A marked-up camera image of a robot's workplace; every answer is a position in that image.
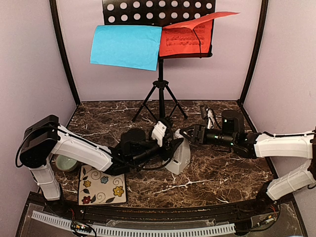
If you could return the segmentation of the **white metronome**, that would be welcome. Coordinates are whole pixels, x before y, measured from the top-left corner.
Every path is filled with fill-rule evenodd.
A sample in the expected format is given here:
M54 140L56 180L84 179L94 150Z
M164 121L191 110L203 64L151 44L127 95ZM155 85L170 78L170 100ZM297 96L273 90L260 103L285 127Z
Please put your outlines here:
M165 168L171 173L179 175L191 161L191 150L188 140L180 134L180 129L175 131L174 138L183 138L184 141L177 148L171 162Z

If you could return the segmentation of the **red sheet music page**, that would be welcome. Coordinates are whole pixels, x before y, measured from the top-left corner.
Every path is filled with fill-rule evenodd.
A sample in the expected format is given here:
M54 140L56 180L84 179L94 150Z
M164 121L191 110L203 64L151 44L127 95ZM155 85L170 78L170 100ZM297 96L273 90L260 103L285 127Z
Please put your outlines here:
M159 56L194 55L206 57L211 48L213 21L236 12L215 12L200 18L171 24L162 28Z

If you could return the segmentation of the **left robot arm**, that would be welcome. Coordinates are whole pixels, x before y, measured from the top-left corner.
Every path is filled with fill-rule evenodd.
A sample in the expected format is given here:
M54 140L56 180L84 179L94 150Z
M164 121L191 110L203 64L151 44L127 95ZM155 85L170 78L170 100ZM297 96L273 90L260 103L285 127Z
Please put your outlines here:
M70 205L63 200L62 189L50 166L50 155L62 155L87 164L109 175L126 174L130 169L146 170L143 164L160 156L166 167L176 151L184 144L184 138L176 138L169 120L158 120L150 138L144 130L133 128L123 133L115 147L107 147L89 141L69 131L59 123L59 118L49 115L24 132L15 157L15 165L27 167L50 207L59 215L66 215Z

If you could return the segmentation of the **blue sheet music page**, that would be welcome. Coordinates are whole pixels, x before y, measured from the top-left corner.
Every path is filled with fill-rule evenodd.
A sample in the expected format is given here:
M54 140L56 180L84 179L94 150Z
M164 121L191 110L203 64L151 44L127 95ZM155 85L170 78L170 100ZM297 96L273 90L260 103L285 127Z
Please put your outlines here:
M97 26L91 64L156 71L161 27L136 25Z

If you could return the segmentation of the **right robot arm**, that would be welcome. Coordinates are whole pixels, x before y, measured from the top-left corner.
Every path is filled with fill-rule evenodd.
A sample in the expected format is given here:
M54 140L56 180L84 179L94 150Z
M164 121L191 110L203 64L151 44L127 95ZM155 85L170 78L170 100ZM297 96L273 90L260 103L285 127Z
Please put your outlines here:
M245 132L243 114L224 110L222 125L215 128L216 119L211 109L202 108L207 125L195 124L182 128L180 134L191 143L228 147L243 158L299 157L307 161L288 174L266 182L253 201L252 210L263 214L271 202L316 182L316 132L271 134Z

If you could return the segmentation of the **black music stand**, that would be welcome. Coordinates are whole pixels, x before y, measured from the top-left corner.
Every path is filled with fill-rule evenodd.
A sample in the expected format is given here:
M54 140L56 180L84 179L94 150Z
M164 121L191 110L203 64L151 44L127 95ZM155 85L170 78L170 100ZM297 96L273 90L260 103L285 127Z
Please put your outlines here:
M214 0L104 0L102 1L103 18L105 25L151 25L165 27L181 21L193 20L198 16L205 16L215 12ZM170 58L193 58L212 56L212 47L207 53L186 53L174 56L158 57L158 79L153 82L153 87L141 104L136 115L132 119L136 121L143 108L146 108L155 120L166 117L164 104L164 90L166 89L175 103L172 111L168 115L172 116L176 108L180 110L185 119L185 114L181 105L175 98L168 86L168 81L163 79L163 60ZM159 115L156 117L151 109L146 105L147 101L158 89Z

